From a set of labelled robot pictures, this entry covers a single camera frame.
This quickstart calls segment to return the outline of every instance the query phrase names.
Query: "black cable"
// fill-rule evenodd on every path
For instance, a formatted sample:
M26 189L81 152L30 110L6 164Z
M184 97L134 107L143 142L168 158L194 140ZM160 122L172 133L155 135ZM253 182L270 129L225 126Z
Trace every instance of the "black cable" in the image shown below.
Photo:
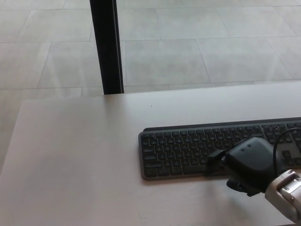
M274 165L274 171L275 171L275 176L276 178L279 177L279 171L277 168L277 160L276 160L276 151L277 151L277 145L281 139L281 137L283 137L285 134L293 132L293 131L301 131L301 128L292 128L292 129L288 129L287 131L283 132L278 139L276 140L275 144L274 144L274 149L273 149L273 165Z

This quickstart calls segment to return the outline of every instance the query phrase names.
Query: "black keyboard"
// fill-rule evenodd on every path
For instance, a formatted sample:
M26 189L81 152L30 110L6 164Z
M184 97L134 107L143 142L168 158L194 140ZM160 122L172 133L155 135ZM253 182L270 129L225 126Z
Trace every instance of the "black keyboard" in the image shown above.
M225 175L222 165L207 166L207 156L230 150L248 137L261 137L272 145L301 118L241 121L190 126L147 128L139 134L141 174L146 180ZM301 168L301 133L280 139L277 150L288 169Z

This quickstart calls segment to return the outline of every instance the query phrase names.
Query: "black window frame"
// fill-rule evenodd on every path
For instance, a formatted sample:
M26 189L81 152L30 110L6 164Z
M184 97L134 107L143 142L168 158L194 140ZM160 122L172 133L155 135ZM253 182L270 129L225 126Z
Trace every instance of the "black window frame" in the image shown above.
M103 92L124 93L116 0L90 0Z

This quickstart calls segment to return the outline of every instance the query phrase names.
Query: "tiled floor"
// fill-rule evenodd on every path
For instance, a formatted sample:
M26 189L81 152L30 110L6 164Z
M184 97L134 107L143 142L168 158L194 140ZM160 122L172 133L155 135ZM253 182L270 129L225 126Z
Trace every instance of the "tiled floor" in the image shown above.
M117 0L125 92L301 80L301 0ZM89 0L0 0L0 168L23 100L103 94Z

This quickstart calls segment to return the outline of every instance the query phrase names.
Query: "tabletop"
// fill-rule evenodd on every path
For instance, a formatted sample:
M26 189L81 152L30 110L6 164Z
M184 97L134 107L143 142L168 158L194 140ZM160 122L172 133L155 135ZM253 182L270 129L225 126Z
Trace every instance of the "tabletop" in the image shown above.
M147 182L147 127L300 117L301 83L23 103L0 176L1 226L275 226L263 194L225 178Z

